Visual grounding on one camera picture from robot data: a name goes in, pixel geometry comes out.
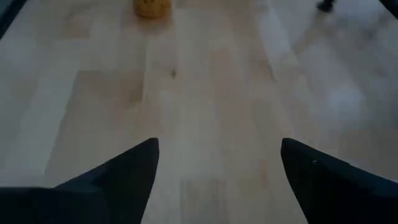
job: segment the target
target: wooden floor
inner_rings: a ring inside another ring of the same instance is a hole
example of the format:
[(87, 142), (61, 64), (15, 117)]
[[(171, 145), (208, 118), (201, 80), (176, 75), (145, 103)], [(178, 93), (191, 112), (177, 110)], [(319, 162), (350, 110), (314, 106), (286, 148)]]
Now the wooden floor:
[(398, 179), (398, 21), (377, 0), (30, 0), (0, 41), (0, 183), (51, 187), (155, 136), (143, 223), (306, 223), (292, 137)]

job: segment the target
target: yellow object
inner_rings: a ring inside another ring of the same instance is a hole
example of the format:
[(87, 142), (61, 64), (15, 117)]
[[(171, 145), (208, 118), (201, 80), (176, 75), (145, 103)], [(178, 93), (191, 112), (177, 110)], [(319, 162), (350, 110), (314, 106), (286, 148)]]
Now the yellow object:
[(134, 0), (134, 8), (140, 16), (158, 18), (168, 13), (171, 0)]

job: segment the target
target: black object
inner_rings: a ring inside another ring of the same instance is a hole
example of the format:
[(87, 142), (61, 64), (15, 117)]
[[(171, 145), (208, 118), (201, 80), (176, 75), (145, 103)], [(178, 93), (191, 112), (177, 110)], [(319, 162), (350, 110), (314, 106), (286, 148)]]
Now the black object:
[[(379, 0), (398, 19), (398, 0)], [(317, 8), (323, 12), (331, 12), (335, 0), (323, 0), (317, 4)]]
[(309, 224), (398, 223), (398, 184), (285, 138), (281, 155)]
[(0, 39), (6, 33), (18, 12), (27, 0), (1, 0), (0, 2)]
[(140, 223), (158, 159), (152, 138), (53, 189), (0, 188), (0, 222)]

